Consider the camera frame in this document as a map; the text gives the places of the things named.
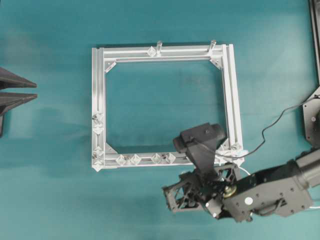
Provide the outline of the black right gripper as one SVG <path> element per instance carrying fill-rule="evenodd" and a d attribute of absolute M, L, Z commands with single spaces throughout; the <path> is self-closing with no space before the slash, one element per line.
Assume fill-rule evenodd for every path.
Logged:
<path fill-rule="evenodd" d="M 214 166 L 207 173 L 194 171 L 179 175 L 179 182 L 162 187 L 168 209 L 173 213 L 205 211 L 208 214 L 228 214 L 223 204 L 225 188 L 240 178 L 235 163 Z"/>

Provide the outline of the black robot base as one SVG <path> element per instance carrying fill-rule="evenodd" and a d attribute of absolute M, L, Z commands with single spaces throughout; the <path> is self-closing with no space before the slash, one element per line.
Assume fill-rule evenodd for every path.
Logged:
<path fill-rule="evenodd" d="M 303 104 L 305 139 L 313 148 L 320 148 L 320 88 L 318 87 Z"/>

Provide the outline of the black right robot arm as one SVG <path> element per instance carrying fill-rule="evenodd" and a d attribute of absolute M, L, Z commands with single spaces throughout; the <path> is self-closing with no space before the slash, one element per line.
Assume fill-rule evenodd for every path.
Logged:
<path fill-rule="evenodd" d="M 214 166 L 204 174 L 195 169 L 179 182 L 162 188 L 173 213 L 204 211 L 220 220 L 252 221 L 252 215 L 288 217 L 313 206 L 309 188 L 320 184 L 320 151 L 311 149 L 287 163 L 239 175 L 234 163 Z"/>

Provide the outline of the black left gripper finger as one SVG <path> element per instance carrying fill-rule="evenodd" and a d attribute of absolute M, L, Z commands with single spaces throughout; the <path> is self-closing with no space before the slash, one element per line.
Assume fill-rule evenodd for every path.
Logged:
<path fill-rule="evenodd" d="M 1 92 L 0 93 L 0 136 L 3 136 L 5 114 L 23 104 L 26 104 L 38 97 L 32 93 L 15 93 Z"/>
<path fill-rule="evenodd" d="M 37 84 L 1 67 L 0 68 L 0 87 L 1 88 L 36 88 Z"/>

